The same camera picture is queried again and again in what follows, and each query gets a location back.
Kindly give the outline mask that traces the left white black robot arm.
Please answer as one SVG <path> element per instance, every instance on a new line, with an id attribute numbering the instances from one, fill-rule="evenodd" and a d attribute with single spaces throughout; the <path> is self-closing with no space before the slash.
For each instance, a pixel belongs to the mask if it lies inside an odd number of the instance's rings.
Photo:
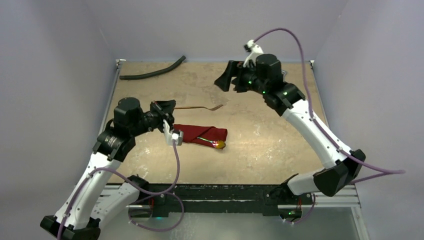
<path id="1" fill-rule="evenodd" d="M 136 137 L 159 130 L 168 145 L 181 144 L 183 134 L 175 131 L 175 100 L 152 101 L 143 111 L 135 97 L 119 100 L 104 130 L 98 135 L 89 162 L 71 195 L 53 215 L 46 215 L 40 227 L 58 240 L 96 240 L 101 229 L 124 207 L 142 205 L 157 196 L 145 188 L 146 181 L 138 176 L 123 178 L 116 194 L 98 202 L 112 175 L 136 145 Z"/>

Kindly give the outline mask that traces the dark red cloth napkin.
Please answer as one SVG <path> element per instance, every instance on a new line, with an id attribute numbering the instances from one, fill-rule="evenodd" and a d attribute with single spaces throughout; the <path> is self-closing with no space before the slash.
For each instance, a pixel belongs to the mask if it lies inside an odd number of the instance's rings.
<path id="1" fill-rule="evenodd" d="M 183 142 L 187 144 L 197 144 L 213 148 L 213 146 L 206 141 L 197 139 L 202 137 L 208 140 L 227 140 L 228 130 L 226 128 L 217 128 L 215 126 L 199 126 L 188 124 L 174 124 L 176 130 L 183 132 Z"/>

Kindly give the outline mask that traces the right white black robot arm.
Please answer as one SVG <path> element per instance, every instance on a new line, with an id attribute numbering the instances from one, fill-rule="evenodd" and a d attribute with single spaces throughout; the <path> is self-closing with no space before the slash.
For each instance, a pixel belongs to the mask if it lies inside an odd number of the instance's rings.
<path id="1" fill-rule="evenodd" d="M 230 60 L 214 84 L 224 92 L 234 85 L 233 89 L 238 93 L 253 91 L 261 94 L 266 105 L 302 135 L 321 161 L 322 169 L 291 176 L 271 191 L 270 197 L 277 194 L 288 204 L 307 193 L 321 192 L 332 197 L 358 176 L 362 166 L 351 158 L 364 162 L 363 151 L 352 150 L 344 144 L 309 109 L 309 101 L 302 91 L 285 81 L 281 62 L 275 55 L 261 54 L 247 66 L 241 61 Z"/>

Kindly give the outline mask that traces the gold fork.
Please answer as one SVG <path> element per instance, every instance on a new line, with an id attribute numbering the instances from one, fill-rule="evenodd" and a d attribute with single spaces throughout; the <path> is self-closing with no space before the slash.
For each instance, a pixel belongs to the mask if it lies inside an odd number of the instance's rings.
<path id="1" fill-rule="evenodd" d="M 219 104 L 216 105 L 214 107 L 206 107 L 206 106 L 176 106 L 173 109 L 174 110 L 194 110 L 194 109 L 205 109 L 208 111 L 216 111 L 220 108 L 222 108 L 224 105 L 223 104 Z"/>

